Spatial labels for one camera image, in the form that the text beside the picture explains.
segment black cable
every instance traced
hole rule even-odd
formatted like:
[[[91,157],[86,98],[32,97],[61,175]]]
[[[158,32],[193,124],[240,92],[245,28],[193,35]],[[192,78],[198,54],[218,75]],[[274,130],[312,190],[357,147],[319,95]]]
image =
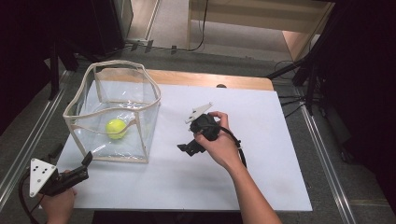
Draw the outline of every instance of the black cable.
[[[293,104],[293,103],[296,103],[296,102],[300,102],[300,101],[302,101],[302,100],[303,100],[302,98],[299,98],[299,99],[297,99],[297,100],[293,100],[293,101],[288,101],[288,102],[281,103],[280,105],[281,105],[281,106],[289,105],[289,104]]]
[[[221,127],[221,126],[220,126],[220,128],[221,128],[225,133],[227,133],[227,134],[229,134],[229,135],[231,136],[231,138],[233,139],[233,141],[234,141],[235,144],[236,144],[236,147],[238,148],[239,157],[241,158],[242,164],[244,164],[244,166],[245,166],[246,168],[248,168],[247,160],[245,159],[244,151],[243,151],[242,148],[241,148],[241,140],[236,139],[236,137],[233,135],[233,133],[232,133],[230,130],[228,130],[228,129],[224,128],[224,127]]]
[[[303,105],[305,105],[305,104],[299,105],[297,108],[295,108],[293,111],[291,111],[288,115],[286,115],[285,118],[287,118],[288,116],[292,115],[294,112],[296,112]]]
[[[26,213],[26,215],[29,217],[30,222],[33,224],[39,224],[37,220],[35,220],[35,218],[32,215],[32,212],[29,211],[27,205],[26,205],[26,201],[24,200],[24,196],[23,196],[23,184],[24,181],[30,176],[30,170],[27,170],[26,173],[23,175],[19,187],[18,187],[18,194],[20,197],[20,202],[23,208],[23,211]]]
[[[43,201],[44,197],[46,195],[43,194],[43,197],[41,197],[40,201],[38,201],[38,203],[32,208],[32,210],[30,210],[30,214],[33,214],[33,212],[37,209],[37,207],[41,204],[41,202]]]
[[[280,61],[280,62],[278,62],[278,63],[275,64],[275,66],[274,66],[274,72],[276,72],[276,67],[277,67],[280,63],[286,63],[286,62],[291,63],[291,64],[294,64],[294,61],[290,61],[290,60]],[[282,79],[287,79],[287,80],[291,80],[291,79],[292,79],[292,78],[285,78],[285,77],[282,77],[282,76],[279,76],[279,77],[282,78]]]
[[[204,40],[205,40],[205,23],[206,23],[206,14],[207,14],[207,5],[208,5],[208,2],[209,2],[209,0],[206,0],[205,14],[204,14],[204,20],[203,20],[203,26],[202,26],[202,32],[201,32],[201,34],[202,34],[201,43],[200,43],[200,44],[198,45],[198,47],[196,47],[195,49],[169,49],[169,48],[152,47],[152,46],[151,46],[151,47],[148,47],[148,46],[140,45],[140,44],[137,44],[137,46],[138,46],[138,47],[142,47],[142,48],[148,48],[148,49],[165,49],[165,50],[172,50],[172,51],[187,51],[187,52],[193,52],[193,51],[198,50],[198,48],[200,48],[200,47],[204,44]]]

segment white tabletop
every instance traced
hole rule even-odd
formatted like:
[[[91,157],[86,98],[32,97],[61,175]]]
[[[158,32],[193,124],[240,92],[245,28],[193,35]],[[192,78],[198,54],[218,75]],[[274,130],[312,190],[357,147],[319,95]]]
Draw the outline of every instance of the white tabletop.
[[[192,140],[184,120],[194,107],[229,115],[247,168],[278,211],[312,211],[290,134],[275,91],[160,85],[162,100],[149,163],[93,161],[89,179],[75,186],[76,208],[128,210],[239,210],[233,181],[205,153],[190,157],[178,144]],[[58,161],[61,171],[83,159],[70,136]]]

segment yellow ball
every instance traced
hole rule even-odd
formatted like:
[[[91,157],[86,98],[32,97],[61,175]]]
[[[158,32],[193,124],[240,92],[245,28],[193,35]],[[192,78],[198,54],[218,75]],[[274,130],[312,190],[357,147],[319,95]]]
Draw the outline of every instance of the yellow ball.
[[[106,125],[106,132],[109,138],[111,139],[120,139],[125,134],[126,131],[123,133],[119,133],[126,127],[125,122],[122,119],[112,119]]]

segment clear plastic box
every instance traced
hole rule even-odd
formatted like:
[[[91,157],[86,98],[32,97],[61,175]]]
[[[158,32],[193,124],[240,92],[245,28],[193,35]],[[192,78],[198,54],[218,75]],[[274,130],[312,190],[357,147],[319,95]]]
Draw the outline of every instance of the clear plastic box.
[[[83,156],[90,151],[94,160],[147,163],[160,100],[142,64],[93,63],[64,119]]]

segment metal frame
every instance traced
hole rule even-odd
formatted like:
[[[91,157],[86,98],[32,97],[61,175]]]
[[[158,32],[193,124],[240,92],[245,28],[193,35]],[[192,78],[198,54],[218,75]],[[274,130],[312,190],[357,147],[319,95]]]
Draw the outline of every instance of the metal frame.
[[[304,95],[300,89],[295,88],[295,90],[298,95]],[[338,175],[332,166],[332,161],[320,136],[315,118],[309,114],[308,109],[304,105],[302,106],[302,111],[306,126],[311,133],[312,141],[314,142],[315,148],[317,149],[318,157],[323,167],[324,174],[326,175],[327,181],[332,191],[332,196],[334,197],[338,211],[340,212],[341,219],[343,219],[344,223],[346,224],[355,224],[357,222],[350,207],[349,200],[347,199],[341,182],[338,179]]]
[[[72,74],[73,72],[70,71],[63,72],[60,78],[60,90],[58,94],[56,94],[53,100],[49,101],[45,106],[43,113],[35,124],[35,127],[23,144],[20,153],[2,180],[0,184],[0,212],[3,210],[7,199],[17,184],[22,172],[26,170],[27,162],[30,161],[32,154],[35,151],[35,147],[41,138],[41,135],[46,130],[47,125],[49,124],[50,119],[55,112],[55,109],[62,100],[62,97],[64,96],[64,90],[66,89],[67,83]]]

